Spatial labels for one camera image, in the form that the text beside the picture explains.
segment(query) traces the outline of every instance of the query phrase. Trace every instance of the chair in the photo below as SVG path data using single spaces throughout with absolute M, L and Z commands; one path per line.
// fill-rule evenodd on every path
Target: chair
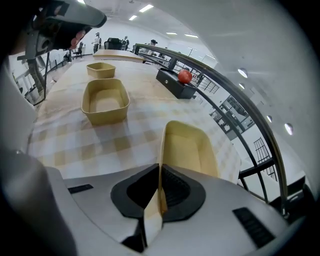
M 119 38 L 109 37 L 107 41 L 104 42 L 104 49 L 106 50 L 121 50 L 122 43 Z
M 82 46 L 83 45 L 84 45 L 84 43 L 81 42 L 80 45 L 79 45 L 78 51 L 73 53 L 73 54 L 75 54 L 75 59 L 77 59 L 79 55 L 82 58 Z
M 134 45 L 134 46 L 132 47 L 132 52 L 133 52 L 133 53 L 135 53 L 136 48 L 137 48 L 137 46 L 136 46 L 136 45 Z

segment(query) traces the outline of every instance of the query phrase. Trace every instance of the curved railing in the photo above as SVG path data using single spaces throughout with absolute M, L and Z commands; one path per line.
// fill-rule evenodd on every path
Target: curved railing
M 164 60 L 159 57 L 150 56 L 144 53 L 139 52 L 141 48 L 148 49 L 168 57 L 171 57 L 171 60 Z M 287 180 L 286 180 L 286 173 L 284 163 L 281 157 L 281 153 L 276 142 L 276 139 L 273 135 L 272 130 L 270 129 L 268 123 L 266 122 L 264 116 L 260 113 L 254 103 L 237 87 L 235 86 L 229 79 L 225 76 L 214 70 L 213 68 L 207 66 L 206 64 L 193 59 L 189 56 L 184 54 L 178 53 L 173 50 L 169 50 L 166 48 L 156 47 L 148 44 L 136 44 L 135 51 L 136 55 L 140 55 L 144 57 L 148 61 L 152 61 L 154 63 L 159 64 L 160 66 L 167 68 L 168 70 L 173 70 L 177 64 L 177 62 L 184 63 L 185 65 L 198 70 L 199 72 L 203 73 L 204 75 L 208 76 L 212 79 L 215 83 L 219 86 L 224 88 L 231 96 L 233 96 L 239 104 L 247 111 L 250 115 L 252 120 L 257 125 L 258 129 L 260 130 L 267 146 L 269 147 L 270 153 L 272 158 L 268 159 L 267 161 L 257 164 L 256 159 L 254 158 L 247 142 L 242 137 L 241 133 L 238 131 L 236 126 L 233 122 L 226 116 L 226 114 L 199 88 L 197 88 L 197 92 L 208 102 L 212 105 L 212 107 L 223 117 L 226 123 L 230 126 L 230 128 L 235 132 L 235 134 L 240 139 L 241 143 L 243 144 L 245 150 L 247 151 L 252 163 L 253 167 L 243 170 L 239 174 L 239 179 L 241 180 L 243 187 L 248 190 L 246 182 L 244 180 L 245 177 L 248 177 L 253 174 L 257 174 L 261 183 L 264 200 L 268 202 L 268 196 L 265 188 L 265 184 L 263 178 L 261 176 L 261 171 L 275 165 L 276 173 L 278 176 L 278 183 L 280 188 L 280 198 L 281 198 L 281 209 L 282 214 L 285 214 L 285 205 L 288 197 L 288 188 L 287 188 Z

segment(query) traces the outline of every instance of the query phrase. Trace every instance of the tomato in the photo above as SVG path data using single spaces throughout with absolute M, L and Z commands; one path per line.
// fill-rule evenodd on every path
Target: tomato
M 182 69 L 178 74 L 178 79 L 181 83 L 187 84 L 192 80 L 192 74 L 185 69 Z

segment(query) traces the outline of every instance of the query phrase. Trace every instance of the table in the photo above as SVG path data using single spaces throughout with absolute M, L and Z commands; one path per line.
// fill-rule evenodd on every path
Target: table
M 220 177 L 237 183 L 241 159 L 219 125 L 194 99 L 177 99 L 159 81 L 158 70 L 132 61 L 104 61 L 116 67 L 130 97 L 127 118 L 92 126 L 81 111 L 87 83 L 94 78 L 86 65 L 73 64 L 42 103 L 27 152 L 64 179 L 110 174 L 157 162 L 162 133 L 170 120 L 194 125 L 207 133 Z
M 98 50 L 93 54 L 95 60 L 117 60 L 142 63 L 143 58 L 127 50 Z

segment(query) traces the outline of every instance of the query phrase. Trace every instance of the cardboard tray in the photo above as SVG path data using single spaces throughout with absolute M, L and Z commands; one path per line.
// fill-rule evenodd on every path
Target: cardboard tray
M 86 65 L 89 76 L 96 79 L 113 78 L 115 76 L 116 67 L 108 63 L 97 62 Z
M 170 121 L 161 141 L 159 164 L 186 168 L 219 178 L 216 156 L 206 133 L 192 125 Z
M 114 124 L 126 118 L 129 104 L 119 79 L 96 79 L 85 88 L 81 110 L 93 125 Z

